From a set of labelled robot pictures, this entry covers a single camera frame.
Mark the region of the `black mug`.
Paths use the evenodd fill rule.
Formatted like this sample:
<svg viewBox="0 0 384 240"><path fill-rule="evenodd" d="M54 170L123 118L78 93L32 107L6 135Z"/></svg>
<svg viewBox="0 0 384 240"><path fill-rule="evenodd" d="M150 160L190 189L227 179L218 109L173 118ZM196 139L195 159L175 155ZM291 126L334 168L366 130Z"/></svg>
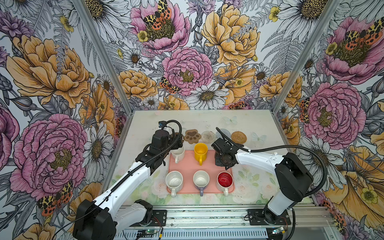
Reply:
<svg viewBox="0 0 384 240"><path fill-rule="evenodd" d="M224 167L226 170L234 165L233 157L231 154L224 154L222 152L215 153L215 165Z"/></svg>

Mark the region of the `light blue woven coaster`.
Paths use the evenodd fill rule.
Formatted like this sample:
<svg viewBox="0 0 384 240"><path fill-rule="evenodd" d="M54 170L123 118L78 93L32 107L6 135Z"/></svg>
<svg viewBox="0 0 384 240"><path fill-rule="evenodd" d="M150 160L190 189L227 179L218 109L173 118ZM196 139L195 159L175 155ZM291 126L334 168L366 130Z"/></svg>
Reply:
<svg viewBox="0 0 384 240"><path fill-rule="evenodd" d="M226 140L227 138L229 138L229 139L231 138L231 133L228 130L220 129L220 131L221 131L221 133L223 133L226 136L226 138L223 138L221 133L216 132L217 139L224 139L224 140Z"/></svg>

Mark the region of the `round tan wicker coaster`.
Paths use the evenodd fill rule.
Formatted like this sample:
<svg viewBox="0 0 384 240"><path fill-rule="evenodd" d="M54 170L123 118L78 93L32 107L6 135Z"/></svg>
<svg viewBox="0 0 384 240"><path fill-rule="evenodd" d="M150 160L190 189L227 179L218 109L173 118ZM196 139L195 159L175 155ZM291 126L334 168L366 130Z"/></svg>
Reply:
<svg viewBox="0 0 384 240"><path fill-rule="evenodd" d="M247 136L240 131L235 131L231 134L231 139L236 144L243 145L247 141Z"/></svg>

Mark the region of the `white multicolour woven coaster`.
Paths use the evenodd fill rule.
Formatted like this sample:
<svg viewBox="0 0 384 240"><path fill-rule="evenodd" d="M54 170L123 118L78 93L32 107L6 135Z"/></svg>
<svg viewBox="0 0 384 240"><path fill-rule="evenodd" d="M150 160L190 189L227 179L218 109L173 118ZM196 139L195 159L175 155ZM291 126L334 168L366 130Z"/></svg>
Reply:
<svg viewBox="0 0 384 240"><path fill-rule="evenodd" d="M205 131L201 133L201 140L206 144L212 144L217 140L217 136L212 131Z"/></svg>

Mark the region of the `yellow mug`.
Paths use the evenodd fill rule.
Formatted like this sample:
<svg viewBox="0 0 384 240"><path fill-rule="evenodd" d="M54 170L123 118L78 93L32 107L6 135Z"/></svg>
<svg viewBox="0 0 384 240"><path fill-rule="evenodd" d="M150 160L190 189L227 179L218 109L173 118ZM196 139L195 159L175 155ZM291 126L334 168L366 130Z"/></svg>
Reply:
<svg viewBox="0 0 384 240"><path fill-rule="evenodd" d="M203 162L207 159L207 155L208 155L208 146L206 144L198 143L195 145L194 157L200 166L202 166Z"/></svg>

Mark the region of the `cork paw print coaster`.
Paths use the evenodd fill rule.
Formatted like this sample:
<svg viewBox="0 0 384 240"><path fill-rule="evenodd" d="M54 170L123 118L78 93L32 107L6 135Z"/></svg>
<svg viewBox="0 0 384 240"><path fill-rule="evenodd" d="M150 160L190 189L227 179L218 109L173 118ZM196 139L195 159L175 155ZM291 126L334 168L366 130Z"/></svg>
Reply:
<svg viewBox="0 0 384 240"><path fill-rule="evenodd" d="M201 134L196 129L187 130L184 135L184 140L189 144L197 144L201 139Z"/></svg>

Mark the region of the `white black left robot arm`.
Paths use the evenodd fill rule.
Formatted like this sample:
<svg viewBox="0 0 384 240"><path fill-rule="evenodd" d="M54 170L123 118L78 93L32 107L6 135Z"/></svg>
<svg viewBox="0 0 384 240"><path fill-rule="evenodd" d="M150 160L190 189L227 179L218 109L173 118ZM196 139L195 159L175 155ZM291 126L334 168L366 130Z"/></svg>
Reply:
<svg viewBox="0 0 384 240"><path fill-rule="evenodd" d="M166 129L171 123L182 128L176 120L160 121L151 143L136 157L131 168L103 194L92 201L81 202L74 221L75 239L112 240L131 225L150 222L153 206L144 200L135 201L124 211L120 208L142 182L166 164L170 151L182 146L182 132L169 133Z"/></svg>

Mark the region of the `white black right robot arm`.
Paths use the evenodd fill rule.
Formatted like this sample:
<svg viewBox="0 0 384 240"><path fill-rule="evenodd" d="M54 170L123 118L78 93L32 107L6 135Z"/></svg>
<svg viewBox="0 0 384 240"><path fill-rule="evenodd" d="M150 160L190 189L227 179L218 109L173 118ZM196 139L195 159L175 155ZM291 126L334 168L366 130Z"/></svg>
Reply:
<svg viewBox="0 0 384 240"><path fill-rule="evenodd" d="M225 169L235 165L246 165L264 170L276 176L279 190L265 205L261 213L254 216L266 224L275 224L284 212L310 195L314 177L293 153L279 155L250 150L228 140L217 139L212 143L215 164Z"/></svg>

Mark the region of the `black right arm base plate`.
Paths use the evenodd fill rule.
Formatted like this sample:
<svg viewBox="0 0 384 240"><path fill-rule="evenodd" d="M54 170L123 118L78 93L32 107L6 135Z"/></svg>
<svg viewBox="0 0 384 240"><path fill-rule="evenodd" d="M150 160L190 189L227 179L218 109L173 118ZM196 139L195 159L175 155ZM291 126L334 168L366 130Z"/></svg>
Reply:
<svg viewBox="0 0 384 240"><path fill-rule="evenodd" d="M248 209L247 216L251 226L289 226L292 224L287 210L281 215L275 215L268 209Z"/></svg>

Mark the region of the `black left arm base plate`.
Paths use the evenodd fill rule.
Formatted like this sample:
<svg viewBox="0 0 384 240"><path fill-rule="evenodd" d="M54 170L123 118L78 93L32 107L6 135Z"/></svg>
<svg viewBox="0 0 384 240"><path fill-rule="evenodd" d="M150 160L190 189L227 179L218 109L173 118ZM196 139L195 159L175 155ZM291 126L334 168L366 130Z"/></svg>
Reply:
<svg viewBox="0 0 384 240"><path fill-rule="evenodd" d="M164 227L167 221L167 210L151 210L146 213L144 219L131 225L131 227Z"/></svg>

